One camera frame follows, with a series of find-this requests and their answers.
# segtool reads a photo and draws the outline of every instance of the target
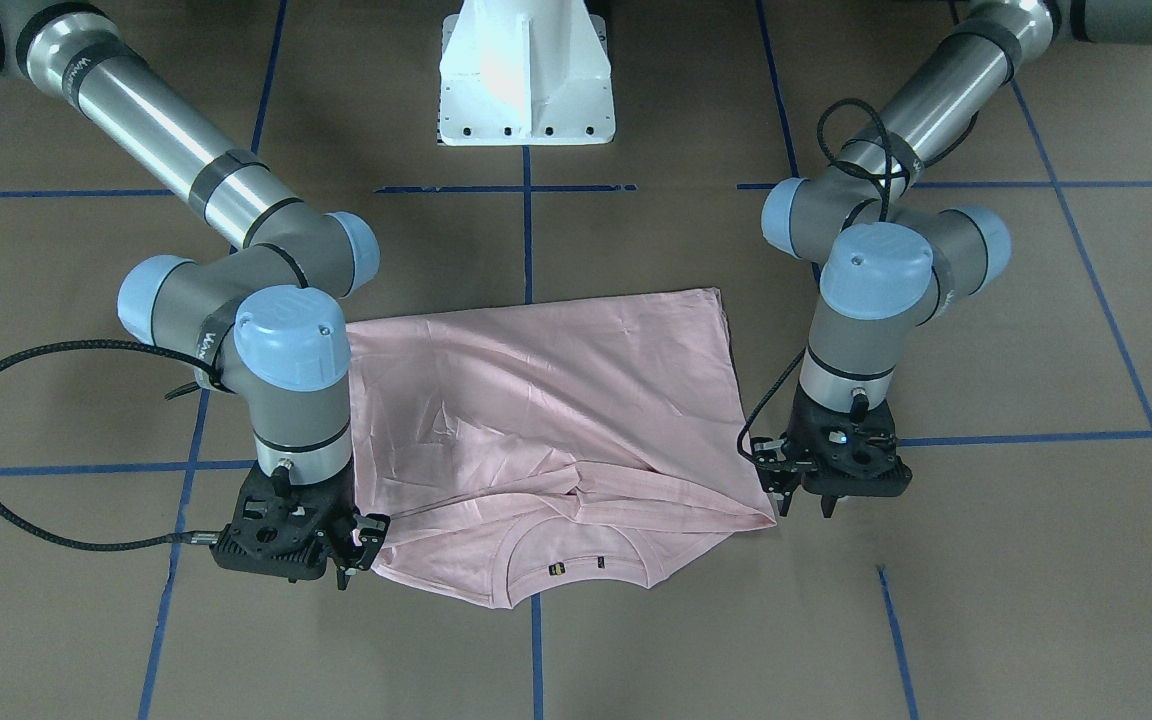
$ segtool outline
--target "grid line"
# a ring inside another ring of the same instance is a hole
[[[882,605],[887,607],[887,628],[892,632],[892,647],[896,651],[900,684],[905,689],[905,710],[909,711],[909,720],[918,720],[918,700],[914,696],[914,675],[909,670],[909,659],[905,657],[905,637],[900,631],[900,619],[896,617],[896,604],[892,601],[886,564],[878,566],[878,584],[879,588],[882,588]]]
[[[772,51],[772,35],[767,29],[767,8],[763,0],[755,0],[758,10],[758,29],[763,37],[763,54],[767,56],[767,73],[772,78],[772,91],[776,94],[776,113],[781,118],[781,136],[785,138],[785,153],[790,160],[790,177],[799,176],[799,159],[794,152],[794,137],[790,135],[790,115],[785,108],[785,94],[781,90],[781,73],[776,69],[776,54]]]
[[[1078,223],[1075,222],[1074,211],[1070,210],[1069,200],[1064,198],[1064,188],[1056,177],[1056,169],[1053,167],[1051,161],[1051,156],[1047,154],[1047,147],[1043,143],[1043,136],[1038,132],[1038,126],[1034,122],[1033,113],[1030,113],[1029,104],[1025,103],[1025,96],[1020,91],[1020,83],[1011,79],[1011,91],[1016,96],[1016,103],[1020,105],[1021,114],[1024,114],[1025,124],[1029,126],[1029,131],[1034,137],[1034,146],[1038,149],[1038,156],[1043,159],[1043,167],[1047,169],[1047,176],[1051,177],[1052,190],[1056,192],[1056,200],[1060,202],[1061,211],[1064,213],[1064,221],[1069,223],[1069,232],[1074,236],[1074,244],[1078,248],[1078,256],[1083,260],[1083,268],[1087,271],[1087,279],[1092,282],[1092,290],[1096,291],[1096,298],[1100,302],[1101,311],[1105,314],[1105,320],[1111,327],[1111,334],[1114,336],[1114,343],[1119,348],[1119,354],[1123,356],[1123,364],[1130,379],[1132,379],[1132,387],[1137,397],[1140,401],[1140,407],[1146,415],[1149,420],[1149,429],[1152,430],[1152,404],[1149,403],[1149,396],[1144,391],[1144,382],[1140,382],[1140,376],[1137,373],[1137,367],[1132,361],[1132,355],[1128,351],[1128,344],[1126,344],[1126,339],[1123,338],[1123,332],[1119,328],[1119,323],[1114,318],[1114,310],[1111,309],[1111,302],[1105,295],[1105,288],[1101,287],[1101,279],[1096,274],[1096,268],[1092,264],[1092,256],[1087,251],[1087,243],[1083,241],[1083,233],[1079,232]]]
[[[259,154],[262,136],[264,135],[265,128],[265,115],[266,111],[270,109],[270,94],[273,92],[274,86],[274,74],[278,68],[278,52],[279,46],[282,45],[283,39],[283,25],[287,22],[287,3],[288,0],[279,0],[278,5],[278,17],[274,20],[274,37],[270,41],[270,60],[265,65],[265,83],[262,86],[260,105],[256,109],[256,122],[252,128],[252,137],[250,143],[250,150],[252,154]],[[180,488],[180,502],[177,506],[177,530],[175,532],[184,532],[184,521],[185,510],[189,506],[189,497],[194,492],[194,478],[198,470],[198,452],[202,447],[202,434],[204,434],[204,429],[207,423],[207,401],[211,397],[211,391],[204,389],[198,396],[198,416],[195,423],[194,438],[189,444],[189,460],[188,469],[184,471],[184,482],[182,483],[182,488]],[[150,717],[150,707],[152,702],[154,702],[154,684],[157,680],[157,672],[159,670],[159,662],[162,657],[162,643],[166,637],[166,626],[168,624],[168,616],[172,612],[172,591],[175,588],[175,574],[177,574],[177,564],[180,560],[180,546],[179,544],[173,544],[172,555],[168,562],[168,579],[162,585],[162,596],[159,601],[159,616],[157,616],[157,624],[154,629],[154,643],[150,646],[150,659],[146,661],[145,669],[145,685],[143,685],[141,691],[141,707],[138,708],[137,720],[147,720]]]
[[[1061,187],[1074,188],[1152,188],[1152,181],[1061,181]],[[772,190],[774,182],[738,182],[736,190]],[[929,181],[915,184],[914,190],[965,190],[965,188],[1041,188],[1054,187],[1051,181]]]
[[[993,435],[929,435],[901,438],[908,447],[943,447],[955,445],[1030,445],[1056,442],[1097,442],[1111,439],[1152,439],[1152,430],[1104,430],[1084,433],[1030,433]],[[200,460],[197,470],[247,470],[255,458]],[[18,465],[1,467],[0,478],[41,477],[41,475],[119,475],[119,473],[174,473],[189,468],[184,461],[168,462],[120,462],[106,465]]]
[[[426,194],[508,194],[508,192],[635,192],[636,184],[531,184],[524,179],[524,184],[387,184],[379,187],[376,195],[426,195]]]

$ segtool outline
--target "cable connector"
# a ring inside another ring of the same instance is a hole
[[[220,541],[218,530],[189,530],[188,533],[182,535],[184,536],[183,544],[205,544],[205,546],[211,547]]]

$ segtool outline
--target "black cable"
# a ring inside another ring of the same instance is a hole
[[[824,127],[829,122],[829,118],[833,118],[833,114],[838,113],[839,109],[847,108],[847,106],[864,111],[869,115],[870,122],[874,123],[874,131],[878,131],[878,146],[882,147],[881,176],[870,173],[867,169],[856,167],[854,164],[840,162],[838,156],[833,154],[833,151],[829,150],[829,143],[824,138]],[[873,105],[861,100],[859,97],[844,97],[844,99],[829,105],[824,113],[820,113],[820,119],[817,120],[817,143],[820,146],[820,152],[826,156],[832,167],[841,169],[851,177],[864,179],[864,181],[873,183],[873,187],[878,190],[878,200],[881,203],[878,206],[878,222],[886,222],[888,210],[890,210],[890,182],[893,179],[905,179],[905,183],[909,184],[909,169],[901,168],[900,173],[892,172],[895,152],[892,151],[890,132],[887,132],[887,126],[882,123],[882,118],[878,114],[878,109],[874,109]]]
[[[972,130],[975,129],[975,120],[977,120],[977,118],[979,116],[980,113],[973,114],[972,119],[968,120],[968,127],[963,128],[963,132],[958,134],[957,139],[952,142],[950,145],[946,147],[946,150],[941,150],[940,154],[938,154],[935,158],[932,158],[931,160],[927,160],[927,162],[923,164],[923,167],[931,168],[932,165],[938,164],[941,160],[948,158],[948,156],[950,156],[950,152],[954,152],[955,150],[958,149],[958,145],[963,145],[963,141],[965,141],[969,135],[972,135]]]
[[[738,452],[738,454],[740,454],[741,457],[744,457],[744,460],[749,460],[750,462],[753,462],[759,468],[767,468],[768,470],[787,469],[787,465],[788,465],[787,462],[782,462],[782,461],[759,462],[759,461],[756,461],[755,460],[755,455],[751,452],[751,450],[753,450],[753,446],[750,446],[750,450],[745,450],[745,438],[749,438],[749,430],[750,430],[750,427],[755,426],[755,420],[758,419],[758,414],[761,414],[763,407],[766,406],[772,400],[773,395],[776,395],[776,391],[781,389],[782,384],[785,384],[786,379],[788,379],[788,377],[790,377],[790,373],[794,372],[794,369],[799,365],[799,363],[803,361],[803,356],[806,355],[806,353],[808,353],[808,348],[804,347],[803,350],[799,351],[799,354],[797,354],[797,355],[794,356],[794,359],[790,359],[790,365],[788,365],[785,369],[785,372],[781,373],[781,377],[776,378],[776,381],[772,384],[772,389],[767,391],[767,395],[764,395],[763,400],[758,401],[758,406],[755,406],[753,412],[749,414],[749,418],[745,418],[745,426],[742,427],[740,430],[740,433],[736,435],[736,452]]]
[[[0,359],[0,373],[13,365],[24,363],[24,361],[30,361],[33,357],[74,350],[127,350],[131,353],[156,355],[159,357],[168,357],[168,359],[182,361],[182,363],[194,365],[195,367],[202,370],[202,372],[207,374],[212,382],[220,381],[219,370],[215,370],[214,366],[204,363],[202,359],[197,359],[197,357],[174,350],[166,350],[166,348],[162,347],[142,344],[141,342],[124,340],[74,340],[31,347],[29,350],[23,350]],[[31,521],[22,518],[22,516],[8,509],[8,506],[5,506],[3,501],[0,501],[0,515],[13,525],[24,530],[24,532],[28,532],[37,538],[45,539],[45,541],[59,544],[59,546],[73,550],[85,550],[92,552],[119,552],[124,550],[141,550],[142,547],[156,546],[156,544],[190,543],[195,539],[195,533],[197,532],[197,530],[189,530],[189,532],[183,533],[167,533],[157,538],[142,539],[142,541],[76,541],[76,539],[47,532],[47,530],[31,523]]]

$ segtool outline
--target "silver metal tube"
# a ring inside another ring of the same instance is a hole
[[[914,167],[909,168],[902,167],[899,158],[893,160],[893,172],[910,174],[909,182],[905,179],[890,182],[893,200],[918,181],[922,165],[963,132],[970,118],[1020,65],[1033,60],[1051,45],[1052,29],[1051,14],[1041,0],[988,0],[972,5],[964,23],[882,108],[887,131],[896,142],[908,143],[918,160],[911,161]],[[873,174],[886,170],[886,154],[872,128],[852,138],[838,159]]]
[[[60,15],[38,29],[26,71],[41,91],[69,101],[189,202],[230,245],[245,247],[271,210],[298,200],[157,77],[101,14]]]
[[[211,195],[204,218],[230,245],[247,247],[248,229],[279,202],[296,195],[262,165],[248,165],[229,174]]]

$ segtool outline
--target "braided black cable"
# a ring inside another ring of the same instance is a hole
[[[159,357],[168,357],[170,361],[180,361],[180,363],[187,363],[194,365],[195,367],[205,372],[212,382],[219,382],[219,372],[210,364],[204,363],[197,357],[185,355],[183,353],[177,353],[174,350],[166,350],[164,347],[156,347],[151,344],[142,344],[141,342],[131,342],[124,340],[76,340],[68,342],[55,342],[51,344],[43,344],[38,347],[31,347],[29,350],[23,350],[14,355],[9,355],[0,359],[0,373],[6,369],[24,363],[24,361],[30,361],[33,357],[51,355],[55,353],[68,353],[74,350],[126,350],[131,353],[143,353],[146,355],[156,355]],[[8,506],[0,501],[0,515],[3,516],[6,521],[9,521],[13,525],[24,530],[24,532],[30,533],[37,538],[45,539],[45,541],[51,541],[59,544],[59,546],[69,547],[73,550],[85,550],[91,552],[120,552],[124,550],[141,550],[142,547],[156,546],[156,544],[166,543],[188,543],[194,538],[195,532],[183,532],[183,533],[167,533],[164,536],[142,539],[142,541],[108,541],[108,543],[97,543],[97,541],[76,541],[76,539],[70,539],[67,537],[58,536],[47,530],[39,528],[38,525],[31,523],[31,521],[22,518],[22,516],[15,514],[10,510]]]

